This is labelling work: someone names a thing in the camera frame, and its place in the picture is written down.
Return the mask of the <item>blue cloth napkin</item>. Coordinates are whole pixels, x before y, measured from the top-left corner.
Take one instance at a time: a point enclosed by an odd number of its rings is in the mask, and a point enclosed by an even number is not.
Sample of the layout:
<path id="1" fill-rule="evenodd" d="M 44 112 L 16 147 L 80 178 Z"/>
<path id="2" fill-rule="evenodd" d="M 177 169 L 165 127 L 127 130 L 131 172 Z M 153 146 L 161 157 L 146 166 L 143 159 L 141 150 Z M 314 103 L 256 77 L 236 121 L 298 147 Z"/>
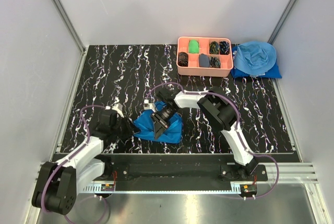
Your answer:
<path id="1" fill-rule="evenodd" d="M 156 111 L 161 110 L 162 107 L 165 106 L 162 101 L 156 102 L 155 105 Z M 155 139 L 153 131 L 153 121 L 151 119 L 151 115 L 153 113 L 154 112 L 152 112 L 151 110 L 144 110 L 141 115 L 136 120 L 134 120 L 134 125 L 141 130 L 140 133 L 134 136 L 143 140 L 149 140 L 153 142 L 178 144 L 181 141 L 182 137 L 183 121 L 181 116 L 176 112 L 170 119 L 169 128 L 160 136 L 159 139 Z"/>

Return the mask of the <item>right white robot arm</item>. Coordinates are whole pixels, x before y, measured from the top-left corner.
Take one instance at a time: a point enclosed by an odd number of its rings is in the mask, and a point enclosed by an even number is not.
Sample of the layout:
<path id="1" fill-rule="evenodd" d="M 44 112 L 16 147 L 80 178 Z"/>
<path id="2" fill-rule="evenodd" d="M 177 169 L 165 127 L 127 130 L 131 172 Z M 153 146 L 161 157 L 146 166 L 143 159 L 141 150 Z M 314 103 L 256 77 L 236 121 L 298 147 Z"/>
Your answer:
<path id="1" fill-rule="evenodd" d="M 171 126 L 170 119 L 179 109 L 200 109 L 209 125 L 218 130 L 228 142 L 238 177 L 246 181 L 255 175 L 258 161 L 242 133 L 240 113 L 230 99 L 212 90 L 181 90 L 175 94 L 159 91 L 158 97 L 165 106 L 161 110 L 154 109 L 151 116 L 155 140 Z"/>

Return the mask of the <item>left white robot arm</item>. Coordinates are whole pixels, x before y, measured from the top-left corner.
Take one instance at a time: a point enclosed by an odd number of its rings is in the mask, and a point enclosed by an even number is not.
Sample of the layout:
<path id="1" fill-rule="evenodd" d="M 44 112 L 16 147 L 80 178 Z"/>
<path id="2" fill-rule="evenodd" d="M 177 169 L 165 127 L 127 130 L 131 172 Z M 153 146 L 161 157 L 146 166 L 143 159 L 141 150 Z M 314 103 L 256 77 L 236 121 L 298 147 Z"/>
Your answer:
<path id="1" fill-rule="evenodd" d="M 111 161 L 102 157 L 111 139 L 129 138 L 139 129 L 127 118 L 120 103 L 103 107 L 100 119 L 88 129 L 85 140 L 56 162 L 45 162 L 39 171 L 31 204 L 44 211 L 68 214 L 78 193 L 96 178 L 112 176 Z"/>

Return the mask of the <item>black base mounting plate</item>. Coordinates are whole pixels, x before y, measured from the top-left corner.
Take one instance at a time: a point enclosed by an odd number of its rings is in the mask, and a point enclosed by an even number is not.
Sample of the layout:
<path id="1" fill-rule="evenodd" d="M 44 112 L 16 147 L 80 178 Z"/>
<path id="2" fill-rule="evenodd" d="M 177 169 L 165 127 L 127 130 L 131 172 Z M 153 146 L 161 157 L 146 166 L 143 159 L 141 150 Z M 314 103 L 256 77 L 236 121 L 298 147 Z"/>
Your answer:
<path id="1" fill-rule="evenodd" d="M 266 182 L 267 171 L 258 164 L 244 168 L 232 154 L 116 154 L 103 155 L 104 175 L 94 184 L 111 185 L 116 192 L 215 193 L 231 191 L 232 184 Z"/>

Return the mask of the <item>dark patterned rolled tie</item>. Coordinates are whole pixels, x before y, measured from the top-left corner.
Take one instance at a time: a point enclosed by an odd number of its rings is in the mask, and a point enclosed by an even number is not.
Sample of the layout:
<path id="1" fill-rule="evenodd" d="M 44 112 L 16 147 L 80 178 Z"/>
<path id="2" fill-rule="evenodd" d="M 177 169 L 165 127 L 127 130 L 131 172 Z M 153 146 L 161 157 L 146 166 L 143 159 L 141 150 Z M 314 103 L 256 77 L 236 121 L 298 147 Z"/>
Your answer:
<path id="1" fill-rule="evenodd" d="M 179 52 L 177 64 L 181 67 L 188 66 L 188 54 L 186 52 Z"/>

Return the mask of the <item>pink compartment tray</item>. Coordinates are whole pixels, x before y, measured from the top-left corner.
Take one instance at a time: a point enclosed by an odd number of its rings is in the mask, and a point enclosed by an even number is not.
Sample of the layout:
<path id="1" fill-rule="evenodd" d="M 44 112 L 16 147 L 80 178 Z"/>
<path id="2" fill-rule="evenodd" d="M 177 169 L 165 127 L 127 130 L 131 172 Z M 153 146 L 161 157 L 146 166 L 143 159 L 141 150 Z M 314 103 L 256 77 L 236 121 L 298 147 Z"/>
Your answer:
<path id="1" fill-rule="evenodd" d="M 233 69 L 231 41 L 227 38 L 180 37 L 176 64 L 180 75 L 226 77 Z"/>

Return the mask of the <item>grey rolled cloth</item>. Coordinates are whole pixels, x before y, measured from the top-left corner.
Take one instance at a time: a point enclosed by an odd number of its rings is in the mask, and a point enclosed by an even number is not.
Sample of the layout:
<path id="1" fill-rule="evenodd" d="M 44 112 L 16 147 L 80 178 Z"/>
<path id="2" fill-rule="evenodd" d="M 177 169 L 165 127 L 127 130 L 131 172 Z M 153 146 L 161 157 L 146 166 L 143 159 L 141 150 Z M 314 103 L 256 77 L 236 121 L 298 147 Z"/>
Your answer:
<path id="1" fill-rule="evenodd" d="M 209 68 L 210 67 L 210 58 L 206 54 L 199 54 L 198 65 L 201 68 Z"/>

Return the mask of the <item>dark floral rolled tie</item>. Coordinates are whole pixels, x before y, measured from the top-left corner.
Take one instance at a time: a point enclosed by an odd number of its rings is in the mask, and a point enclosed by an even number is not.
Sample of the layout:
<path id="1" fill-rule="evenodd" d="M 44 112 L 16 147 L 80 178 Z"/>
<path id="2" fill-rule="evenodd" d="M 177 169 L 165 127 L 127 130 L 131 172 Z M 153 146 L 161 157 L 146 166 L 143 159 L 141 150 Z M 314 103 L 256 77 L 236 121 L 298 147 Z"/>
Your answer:
<path id="1" fill-rule="evenodd" d="M 210 67 L 211 68 L 220 68 L 221 62 L 219 57 L 211 56 L 210 57 Z"/>

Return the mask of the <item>green rolled cloth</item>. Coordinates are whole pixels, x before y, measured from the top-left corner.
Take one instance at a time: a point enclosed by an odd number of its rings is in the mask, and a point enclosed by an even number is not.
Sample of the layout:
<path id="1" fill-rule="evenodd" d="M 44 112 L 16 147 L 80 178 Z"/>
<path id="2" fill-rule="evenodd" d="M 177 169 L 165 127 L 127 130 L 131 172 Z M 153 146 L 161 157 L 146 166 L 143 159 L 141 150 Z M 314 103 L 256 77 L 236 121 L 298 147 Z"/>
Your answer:
<path id="1" fill-rule="evenodd" d="M 188 52 L 191 54 L 199 53 L 199 42 L 195 39 L 191 39 L 188 44 Z"/>

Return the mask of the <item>green patterned rolled tie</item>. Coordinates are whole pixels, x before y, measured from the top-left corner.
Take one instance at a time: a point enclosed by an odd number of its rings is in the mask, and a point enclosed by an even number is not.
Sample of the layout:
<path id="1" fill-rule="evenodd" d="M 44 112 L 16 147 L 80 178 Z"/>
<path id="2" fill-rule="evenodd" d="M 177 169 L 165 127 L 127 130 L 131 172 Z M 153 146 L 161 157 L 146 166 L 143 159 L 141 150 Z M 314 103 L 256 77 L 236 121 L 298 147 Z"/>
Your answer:
<path id="1" fill-rule="evenodd" d="M 219 54 L 220 53 L 219 43 L 217 41 L 210 42 L 209 53 L 210 54 Z"/>

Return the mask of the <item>navy dotted rolled tie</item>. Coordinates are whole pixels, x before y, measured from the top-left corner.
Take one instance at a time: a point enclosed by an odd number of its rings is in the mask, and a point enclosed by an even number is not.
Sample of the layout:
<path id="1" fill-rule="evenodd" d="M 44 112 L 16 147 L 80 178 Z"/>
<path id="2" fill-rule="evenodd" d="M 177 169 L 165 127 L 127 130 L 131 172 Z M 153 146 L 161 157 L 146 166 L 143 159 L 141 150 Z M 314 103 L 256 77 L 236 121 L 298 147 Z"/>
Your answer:
<path id="1" fill-rule="evenodd" d="M 221 55 L 230 54 L 230 44 L 228 41 L 220 41 L 219 42 L 219 51 Z"/>

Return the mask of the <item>light blue bucket hat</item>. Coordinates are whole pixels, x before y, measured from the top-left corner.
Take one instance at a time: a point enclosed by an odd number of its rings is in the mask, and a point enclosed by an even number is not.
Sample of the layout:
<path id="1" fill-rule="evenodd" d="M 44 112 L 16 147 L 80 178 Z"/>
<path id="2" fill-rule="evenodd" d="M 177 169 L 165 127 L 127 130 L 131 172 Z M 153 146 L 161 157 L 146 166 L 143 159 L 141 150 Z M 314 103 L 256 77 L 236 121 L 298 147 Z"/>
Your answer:
<path id="1" fill-rule="evenodd" d="M 267 42 L 260 41 L 239 44 L 233 58 L 236 69 L 252 76 L 265 74 L 276 62 L 275 48 Z"/>

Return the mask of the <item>blue folded cloth bag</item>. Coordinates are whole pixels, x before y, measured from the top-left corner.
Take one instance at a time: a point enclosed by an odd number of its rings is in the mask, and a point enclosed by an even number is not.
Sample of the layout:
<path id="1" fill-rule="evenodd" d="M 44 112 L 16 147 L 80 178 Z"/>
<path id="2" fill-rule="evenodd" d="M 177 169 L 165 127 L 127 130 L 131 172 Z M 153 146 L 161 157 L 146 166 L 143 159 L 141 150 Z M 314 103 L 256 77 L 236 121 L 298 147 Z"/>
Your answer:
<path id="1" fill-rule="evenodd" d="M 260 78 L 275 78 L 275 79 L 282 78 L 280 71 L 279 71 L 279 66 L 277 63 L 275 63 L 274 66 L 270 70 L 268 70 L 267 72 L 261 75 L 250 75 L 235 67 L 231 70 L 231 75 L 233 78 L 240 78 L 240 77 L 260 77 Z"/>

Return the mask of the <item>left aluminium frame post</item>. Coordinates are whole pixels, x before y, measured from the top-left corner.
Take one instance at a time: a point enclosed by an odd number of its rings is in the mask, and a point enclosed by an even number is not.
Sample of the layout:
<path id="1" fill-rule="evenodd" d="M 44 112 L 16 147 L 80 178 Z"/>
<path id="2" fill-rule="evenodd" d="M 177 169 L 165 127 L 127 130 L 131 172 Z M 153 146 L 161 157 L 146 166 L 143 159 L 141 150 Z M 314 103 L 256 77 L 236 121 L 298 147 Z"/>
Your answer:
<path id="1" fill-rule="evenodd" d="M 78 48 L 78 50 L 83 53 L 86 49 L 86 47 L 84 46 L 82 40 L 80 39 L 70 17 L 68 16 L 61 0 L 52 0 L 57 12 L 59 13 L 65 27 L 67 28 L 71 38 L 73 39 L 76 47 Z"/>

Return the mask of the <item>aluminium frame post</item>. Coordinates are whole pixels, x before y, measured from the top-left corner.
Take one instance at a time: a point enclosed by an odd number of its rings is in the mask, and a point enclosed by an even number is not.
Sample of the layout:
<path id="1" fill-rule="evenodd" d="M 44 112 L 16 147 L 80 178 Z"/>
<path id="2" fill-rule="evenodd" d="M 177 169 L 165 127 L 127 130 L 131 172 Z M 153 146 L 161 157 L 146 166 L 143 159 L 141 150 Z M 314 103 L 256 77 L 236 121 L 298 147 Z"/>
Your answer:
<path id="1" fill-rule="evenodd" d="M 282 30 L 284 24 L 286 23 L 288 17 L 290 16 L 293 8 L 295 7 L 295 5 L 297 4 L 298 0 L 289 0 L 288 3 L 286 4 L 278 22 L 276 23 L 269 39 L 268 39 L 268 43 L 269 44 L 274 44 L 274 42 L 276 41 L 280 31 Z"/>
<path id="2" fill-rule="evenodd" d="M 80 39 L 70 17 L 68 16 L 61 0 L 52 0 L 57 12 L 59 13 L 65 27 L 67 28 L 71 38 L 73 39 L 76 47 L 78 48 L 78 50 L 83 53 L 86 49 L 86 47 L 84 46 L 82 40 Z"/>

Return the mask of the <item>right aluminium frame post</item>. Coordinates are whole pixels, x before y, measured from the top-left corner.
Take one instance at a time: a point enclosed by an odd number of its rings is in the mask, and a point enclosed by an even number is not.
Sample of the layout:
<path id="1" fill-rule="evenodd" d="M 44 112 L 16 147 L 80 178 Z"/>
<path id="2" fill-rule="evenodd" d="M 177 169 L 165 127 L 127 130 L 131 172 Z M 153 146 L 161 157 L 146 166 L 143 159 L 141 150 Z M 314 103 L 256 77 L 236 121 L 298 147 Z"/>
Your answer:
<path id="1" fill-rule="evenodd" d="M 269 44 L 274 44 L 274 42 L 276 41 L 280 31 L 282 30 L 284 24 L 286 23 L 288 17 L 290 16 L 293 8 L 295 7 L 295 5 L 297 4 L 298 0 L 289 0 L 288 3 L 286 4 L 278 22 L 276 23 L 269 39 L 268 39 L 268 43 Z"/>

